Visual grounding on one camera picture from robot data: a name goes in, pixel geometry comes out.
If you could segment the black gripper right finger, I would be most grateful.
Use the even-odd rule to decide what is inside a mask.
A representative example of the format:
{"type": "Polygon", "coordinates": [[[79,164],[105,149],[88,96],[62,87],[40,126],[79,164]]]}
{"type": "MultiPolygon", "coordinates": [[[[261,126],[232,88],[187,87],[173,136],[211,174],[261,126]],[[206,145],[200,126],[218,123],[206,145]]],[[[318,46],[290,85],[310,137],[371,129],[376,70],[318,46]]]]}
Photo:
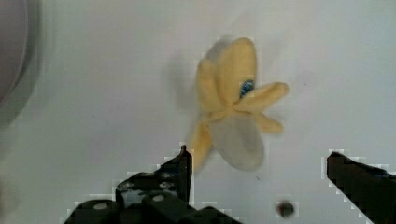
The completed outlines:
{"type": "Polygon", "coordinates": [[[326,159],[326,175],[374,224],[395,224],[395,175],[339,152],[326,159]]]}

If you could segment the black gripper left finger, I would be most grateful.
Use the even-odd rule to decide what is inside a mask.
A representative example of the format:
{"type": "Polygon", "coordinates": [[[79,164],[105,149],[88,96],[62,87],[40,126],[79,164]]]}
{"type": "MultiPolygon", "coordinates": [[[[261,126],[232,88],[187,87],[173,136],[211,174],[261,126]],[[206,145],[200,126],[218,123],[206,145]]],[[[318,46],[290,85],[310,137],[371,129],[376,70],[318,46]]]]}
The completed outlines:
{"type": "Polygon", "coordinates": [[[185,147],[153,172],[119,183],[113,200],[80,203],[64,224],[242,224],[207,206],[190,205],[192,155],[185,147]]]}

